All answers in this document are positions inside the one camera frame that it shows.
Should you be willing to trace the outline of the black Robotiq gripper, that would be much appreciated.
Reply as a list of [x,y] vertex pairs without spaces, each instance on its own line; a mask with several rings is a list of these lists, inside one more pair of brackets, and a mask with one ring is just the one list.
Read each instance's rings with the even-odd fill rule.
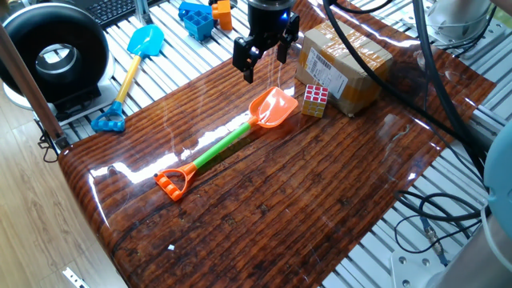
[[243,73],[246,82],[254,80],[254,67],[263,56],[260,48],[278,44],[277,60],[286,63],[287,52],[298,40],[300,17],[291,13],[295,0],[249,0],[250,33],[234,40],[232,64]]

